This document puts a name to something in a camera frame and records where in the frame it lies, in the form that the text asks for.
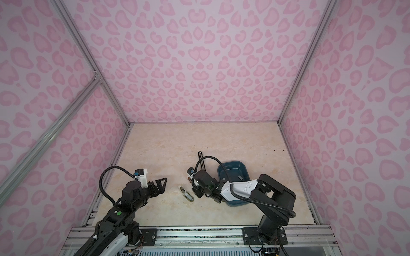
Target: diagonal metal bar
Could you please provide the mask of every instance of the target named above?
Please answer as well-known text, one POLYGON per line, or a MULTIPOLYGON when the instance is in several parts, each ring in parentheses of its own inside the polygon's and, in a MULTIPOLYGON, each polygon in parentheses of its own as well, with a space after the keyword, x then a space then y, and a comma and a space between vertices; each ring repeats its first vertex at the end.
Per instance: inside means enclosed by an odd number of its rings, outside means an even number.
POLYGON ((84 38, 80 34, 77 28, 77 25, 75 24, 73 18, 71 17, 71 14, 68 11, 66 5, 64 4, 62 0, 49 0, 49 1, 54 6, 57 13, 60 15, 62 22, 66 26, 66 29, 70 32, 73 40, 77 44, 79 50, 83 54, 88 65, 91 67, 91 69, 94 71, 96 75, 99 75, 102 78, 103 80, 102 88, 107 94, 108 99, 111 101, 115 110, 117 111, 117 113, 119 114, 119 116, 121 117, 125 125, 128 127, 130 125, 130 121, 128 120, 124 110, 122 109, 120 103, 118 102, 110 86, 108 85, 108 82, 104 77, 104 74, 101 72, 100 68, 98 67, 97 62, 95 61, 93 55, 91 54, 90 49, 87 47, 87 44, 85 43, 84 38))
POLYGON ((313 38, 312 38, 312 42, 309 45, 309 48, 307 49, 307 53, 305 55, 305 58, 303 59, 301 68, 299 69, 297 75, 296 75, 296 79, 292 85, 292 88, 289 92, 289 95, 286 98, 284 107, 282 112, 280 113, 279 116, 279 120, 278 120, 278 125, 280 126, 286 112, 288 111, 289 107, 290 107, 290 103, 293 100, 293 96, 296 92, 296 89, 299 87, 299 85, 302 82, 302 78, 306 73, 306 70, 309 67, 310 62, 312 61, 313 57, 314 57, 314 53, 316 51, 316 49, 318 48, 323 36, 325 35, 325 31, 327 30, 329 23, 333 17, 333 14, 336 12, 337 10, 337 6, 340 0, 329 0, 329 2, 327 3, 326 7, 325 7, 325 11, 323 12, 322 18, 319 22, 319 25, 316 28, 315 33, 313 34, 313 38))
POLYGON ((7 201, 14 190, 20 185, 27 176, 33 165, 42 157, 42 155, 51 146, 53 141, 64 130, 66 125, 71 121, 73 116, 81 108, 83 103, 89 98, 93 91, 101 84, 98 76, 93 78, 77 98, 66 108, 47 131, 39 138, 36 145, 28 152, 26 157, 19 162, 0 186, 0 207, 7 201))

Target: beige tabletop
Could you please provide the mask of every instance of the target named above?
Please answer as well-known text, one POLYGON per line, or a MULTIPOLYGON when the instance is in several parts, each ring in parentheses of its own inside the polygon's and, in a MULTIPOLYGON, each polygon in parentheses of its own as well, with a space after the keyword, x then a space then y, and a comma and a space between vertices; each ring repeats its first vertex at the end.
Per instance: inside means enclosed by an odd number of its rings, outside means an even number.
MULTIPOLYGON (((314 224, 301 185, 298 181, 278 125, 259 123, 187 123, 134 125, 119 166, 129 172, 147 168, 148 180, 166 177, 166 191, 151 198, 136 212, 134 220, 141 226, 207 226, 257 225, 262 212, 254 204, 229 207, 191 190, 186 171, 195 167, 198 151, 222 162, 241 161, 249 177, 267 174, 296 194, 296 217, 289 224, 314 224), (194 198, 189 202, 178 187, 183 186, 194 198)), ((218 180, 218 163, 205 160, 206 171, 218 180)), ((115 170, 106 192, 117 200, 125 184, 132 178, 115 170)), ((106 198, 100 203, 94 224, 101 220, 112 204, 106 198)))

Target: blue plastic bin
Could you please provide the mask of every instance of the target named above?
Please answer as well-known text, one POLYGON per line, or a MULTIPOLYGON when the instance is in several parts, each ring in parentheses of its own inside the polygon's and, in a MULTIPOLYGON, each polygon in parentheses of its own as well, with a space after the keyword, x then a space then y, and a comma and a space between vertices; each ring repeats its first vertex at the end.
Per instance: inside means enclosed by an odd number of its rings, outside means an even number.
MULTIPOLYGON (((222 163, 222 164, 223 166, 225 166, 226 170, 228 171, 229 176, 232 179, 231 181, 239 182, 239 181, 250 181, 251 180, 249 178, 248 171, 246 170, 246 167, 243 162, 232 161, 232 162, 227 162, 227 163, 222 163)), ((228 179, 222 166, 218 166, 218 178, 220 181, 223 178, 225 178, 225 180, 228 179)), ((230 207, 236 207, 236 206, 248 204, 248 202, 245 202, 242 200, 234 200, 234 201, 226 202, 226 204, 230 207)))

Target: heart patterned wallpaper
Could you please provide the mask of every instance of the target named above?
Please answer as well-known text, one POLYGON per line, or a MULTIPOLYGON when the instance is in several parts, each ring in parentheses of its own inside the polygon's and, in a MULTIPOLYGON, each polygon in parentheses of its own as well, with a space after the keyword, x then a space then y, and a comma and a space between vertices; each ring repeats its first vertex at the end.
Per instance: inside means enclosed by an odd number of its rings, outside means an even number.
POLYGON ((0 208, 0 255, 58 255, 125 126, 99 87, 0 208))
POLYGON ((343 0, 287 114, 343 255, 410 255, 410 2, 343 0))
POLYGON ((0 2, 0 184, 90 71, 47 0, 0 2))
POLYGON ((327 0, 64 1, 135 122, 277 120, 327 0))

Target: black mounting plate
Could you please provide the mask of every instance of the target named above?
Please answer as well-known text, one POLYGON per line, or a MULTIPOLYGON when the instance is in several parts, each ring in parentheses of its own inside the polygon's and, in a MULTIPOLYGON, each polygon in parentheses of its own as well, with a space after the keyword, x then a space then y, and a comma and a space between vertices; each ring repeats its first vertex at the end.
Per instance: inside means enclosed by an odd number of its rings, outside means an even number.
MULTIPOLYGON (((283 245, 287 245, 287 238, 284 229, 279 229, 279 239, 283 245)), ((259 232, 257 228, 242 228, 242 238, 244 239, 244 245, 261 245, 261 242, 257 238, 259 232)))
POLYGON ((140 229, 144 240, 142 246, 154 246, 157 239, 157 229, 140 229))

